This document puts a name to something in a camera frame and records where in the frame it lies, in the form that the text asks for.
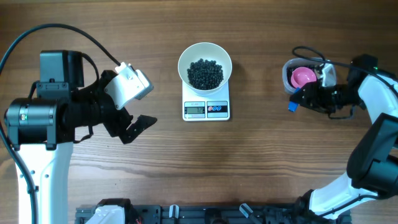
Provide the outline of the pink scoop with blue handle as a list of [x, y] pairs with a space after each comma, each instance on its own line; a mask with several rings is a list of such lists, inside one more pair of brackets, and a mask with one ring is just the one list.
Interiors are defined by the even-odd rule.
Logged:
[[307, 67], [298, 67], [293, 70], [290, 82], [295, 88], [294, 93], [299, 91], [305, 84], [316, 82], [318, 80], [315, 72]]

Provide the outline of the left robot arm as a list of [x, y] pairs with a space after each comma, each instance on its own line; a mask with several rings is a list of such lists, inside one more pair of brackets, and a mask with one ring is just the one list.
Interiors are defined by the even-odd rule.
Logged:
[[41, 52], [39, 80], [28, 97], [15, 99], [5, 114], [7, 138], [33, 183], [19, 184], [19, 211], [34, 195], [32, 215], [39, 223], [68, 221], [68, 171], [78, 143], [76, 128], [102, 124], [111, 137], [129, 144], [157, 121], [126, 110], [130, 101], [153, 89], [142, 71], [122, 63], [97, 73], [87, 86], [83, 76], [87, 59], [87, 54], [71, 50]]

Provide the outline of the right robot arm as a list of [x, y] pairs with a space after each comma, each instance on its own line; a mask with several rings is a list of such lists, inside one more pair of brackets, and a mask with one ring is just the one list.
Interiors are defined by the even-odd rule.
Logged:
[[320, 81], [298, 87], [290, 102], [319, 113], [344, 106], [367, 110], [372, 125], [351, 153], [345, 172], [330, 184], [299, 197], [292, 211], [296, 222], [327, 222], [364, 202], [397, 195], [397, 77], [378, 69], [378, 59], [362, 54], [348, 64], [344, 85]]

